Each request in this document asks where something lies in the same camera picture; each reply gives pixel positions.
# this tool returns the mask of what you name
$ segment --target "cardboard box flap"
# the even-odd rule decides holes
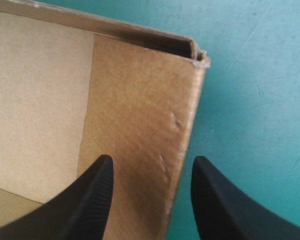
[[[200,60],[202,56],[196,41],[191,37],[42,2],[0,0],[0,12],[110,35],[187,58]]]

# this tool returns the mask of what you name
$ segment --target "teal wall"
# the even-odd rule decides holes
[[[199,239],[196,155],[300,226],[300,0],[43,2],[189,35],[211,56],[167,239]]]

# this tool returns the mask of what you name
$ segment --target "cardboard box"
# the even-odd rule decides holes
[[[104,238],[163,239],[209,64],[190,37],[0,0],[0,226],[109,154]]]

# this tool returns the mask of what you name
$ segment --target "black plastic piece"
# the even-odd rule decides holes
[[[101,240],[113,186],[113,160],[102,155],[52,200],[0,227],[0,240]]]
[[[300,240],[300,227],[247,196],[204,156],[194,160],[191,200],[202,240]]]

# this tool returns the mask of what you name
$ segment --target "brown cardboard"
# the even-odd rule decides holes
[[[104,238],[163,239],[209,63],[190,37],[0,0],[0,226],[111,154]]]
[[[114,158],[104,239],[164,238],[204,73],[187,58],[95,37],[78,174],[102,153]]]
[[[30,213],[42,204],[0,189],[0,227]]]

